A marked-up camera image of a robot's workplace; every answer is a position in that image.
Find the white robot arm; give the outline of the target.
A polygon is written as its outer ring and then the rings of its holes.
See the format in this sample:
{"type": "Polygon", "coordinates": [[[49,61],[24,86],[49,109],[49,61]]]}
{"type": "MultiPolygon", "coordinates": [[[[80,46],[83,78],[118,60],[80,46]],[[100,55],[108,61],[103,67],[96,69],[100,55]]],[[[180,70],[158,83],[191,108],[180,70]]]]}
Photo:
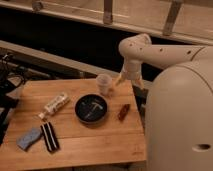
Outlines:
{"type": "Polygon", "coordinates": [[[139,34],[118,49],[119,82],[143,88],[144,63],[162,70],[146,100],[147,171],[213,171],[213,45],[156,45],[139,34]]]}

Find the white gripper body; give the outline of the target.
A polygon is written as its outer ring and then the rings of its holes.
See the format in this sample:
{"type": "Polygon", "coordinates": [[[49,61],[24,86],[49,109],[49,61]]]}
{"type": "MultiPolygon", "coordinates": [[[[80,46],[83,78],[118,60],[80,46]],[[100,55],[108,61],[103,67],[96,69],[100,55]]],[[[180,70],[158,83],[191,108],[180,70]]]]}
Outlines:
{"type": "Polygon", "coordinates": [[[128,80],[138,80],[141,77],[141,63],[138,61],[125,61],[121,75],[128,80]]]}

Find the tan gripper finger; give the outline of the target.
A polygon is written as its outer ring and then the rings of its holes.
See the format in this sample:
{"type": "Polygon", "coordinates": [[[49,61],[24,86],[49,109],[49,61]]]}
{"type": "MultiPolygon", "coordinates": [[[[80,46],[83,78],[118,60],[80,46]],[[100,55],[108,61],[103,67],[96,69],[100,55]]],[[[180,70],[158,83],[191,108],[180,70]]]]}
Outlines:
{"type": "Polygon", "coordinates": [[[122,82],[124,82],[125,78],[123,74],[119,74],[119,76],[117,77],[116,81],[115,81],[115,85],[118,86],[119,84],[121,84],[122,82]]]}
{"type": "Polygon", "coordinates": [[[135,80],[135,85],[140,88],[141,90],[143,90],[145,88],[144,86],[144,82],[142,78],[136,79],[135,80]]]}

